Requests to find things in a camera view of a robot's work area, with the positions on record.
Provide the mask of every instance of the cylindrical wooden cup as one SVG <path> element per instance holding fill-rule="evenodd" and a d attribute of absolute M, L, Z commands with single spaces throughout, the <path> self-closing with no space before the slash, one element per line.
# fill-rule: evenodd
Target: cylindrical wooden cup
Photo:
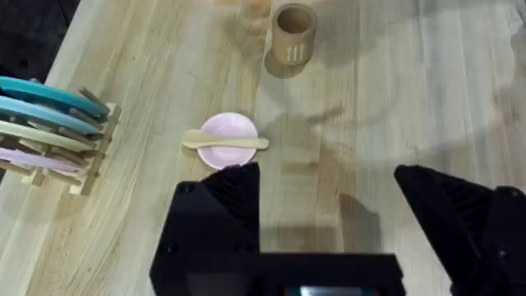
<path fill-rule="evenodd" d="M 276 59 L 289 66 L 311 59 L 317 22 L 309 6 L 291 3 L 278 9 L 272 19 L 272 53 Z"/>

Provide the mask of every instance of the small pink bowl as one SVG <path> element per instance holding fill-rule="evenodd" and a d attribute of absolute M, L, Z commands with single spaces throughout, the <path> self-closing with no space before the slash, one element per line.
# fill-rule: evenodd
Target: small pink bowl
<path fill-rule="evenodd" d="M 219 113 L 201 127 L 203 132 L 221 136 L 257 137 L 254 123 L 238 113 Z M 256 154 L 256 149 L 211 146 L 197 149 L 201 159 L 214 169 L 246 164 Z"/>

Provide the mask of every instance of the wooden spoon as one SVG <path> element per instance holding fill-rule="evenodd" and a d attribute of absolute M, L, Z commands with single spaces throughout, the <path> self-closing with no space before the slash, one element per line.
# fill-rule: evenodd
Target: wooden spoon
<path fill-rule="evenodd" d="M 182 144 L 192 149 L 207 146 L 228 146 L 264 150 L 269 147 L 269 140 L 264 138 L 216 136 L 207 134 L 202 130 L 189 130 L 182 134 Z"/>

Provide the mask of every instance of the wooden table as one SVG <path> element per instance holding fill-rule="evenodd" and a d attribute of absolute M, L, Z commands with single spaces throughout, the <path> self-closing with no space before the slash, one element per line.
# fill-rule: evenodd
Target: wooden table
<path fill-rule="evenodd" d="M 267 54 L 269 13 L 283 3 L 81 2 L 47 84 L 88 87 L 122 106 L 121 122 L 88 197 L 6 175 L 2 295 L 152 295 L 173 189 L 211 172 L 181 135 L 223 111 L 271 140 L 257 156 L 263 250 L 394 252 L 409 295 L 449 294 L 392 174 L 424 164 L 526 184 L 514 0 L 310 1 L 316 52 L 295 71 Z"/>

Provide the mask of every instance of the light blue plate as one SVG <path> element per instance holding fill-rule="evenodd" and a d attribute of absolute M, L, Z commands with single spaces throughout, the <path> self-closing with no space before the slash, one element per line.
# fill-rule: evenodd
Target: light blue plate
<path fill-rule="evenodd" d="M 37 82 L 0 76 L 0 88 L 13 98 L 23 99 L 30 103 L 40 102 L 52 104 L 64 112 L 67 112 L 70 107 L 75 107 L 94 117 L 106 114 L 104 108 L 87 98 Z"/>
<path fill-rule="evenodd" d="M 0 112 L 10 115 L 24 115 L 28 118 L 35 118 L 46 123 L 52 123 L 60 127 L 68 127 L 83 135 L 98 133 L 97 127 L 85 123 L 80 119 L 60 113 L 53 109 L 38 106 L 37 104 L 27 103 L 18 99 L 11 99 L 0 95 Z"/>

